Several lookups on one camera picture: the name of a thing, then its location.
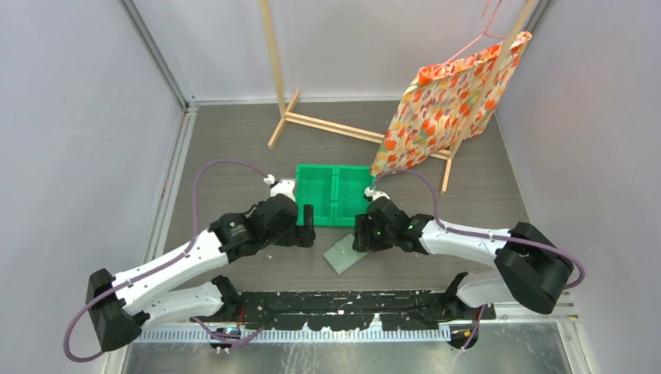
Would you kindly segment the sage green card holder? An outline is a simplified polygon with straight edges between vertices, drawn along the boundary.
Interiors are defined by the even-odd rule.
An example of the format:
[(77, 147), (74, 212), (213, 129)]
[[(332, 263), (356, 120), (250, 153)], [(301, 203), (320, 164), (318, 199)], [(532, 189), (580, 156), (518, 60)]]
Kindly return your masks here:
[(342, 275), (346, 270), (367, 256), (366, 252), (358, 252), (353, 249), (354, 240), (355, 236), (353, 234), (346, 235), (343, 239), (335, 242), (323, 254), (324, 259), (338, 275)]

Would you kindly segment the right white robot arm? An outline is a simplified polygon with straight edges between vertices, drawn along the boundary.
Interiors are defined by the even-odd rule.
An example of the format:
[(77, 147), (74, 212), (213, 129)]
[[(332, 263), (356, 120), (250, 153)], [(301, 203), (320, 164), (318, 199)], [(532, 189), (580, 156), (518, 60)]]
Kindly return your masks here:
[(409, 216), (387, 197), (373, 200), (365, 213), (356, 215), (354, 236), (357, 252), (397, 247), (488, 266), (484, 273), (458, 273), (444, 292), (447, 314), (459, 320), (500, 302), (517, 302), (549, 315), (574, 271), (574, 264), (551, 251), (551, 242), (531, 224), (496, 230), (456, 225), (429, 214)]

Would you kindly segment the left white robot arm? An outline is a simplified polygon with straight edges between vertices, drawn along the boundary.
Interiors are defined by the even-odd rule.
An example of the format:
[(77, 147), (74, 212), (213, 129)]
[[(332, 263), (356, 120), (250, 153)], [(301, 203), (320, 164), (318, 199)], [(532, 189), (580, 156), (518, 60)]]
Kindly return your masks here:
[(226, 213), (181, 247), (131, 270), (101, 269), (88, 280), (89, 316), (103, 352), (122, 348), (146, 330), (180, 319), (214, 316), (231, 322), (241, 308), (239, 292), (224, 276), (200, 286), (185, 283), (270, 245), (312, 246), (314, 208), (277, 194), (245, 213)]

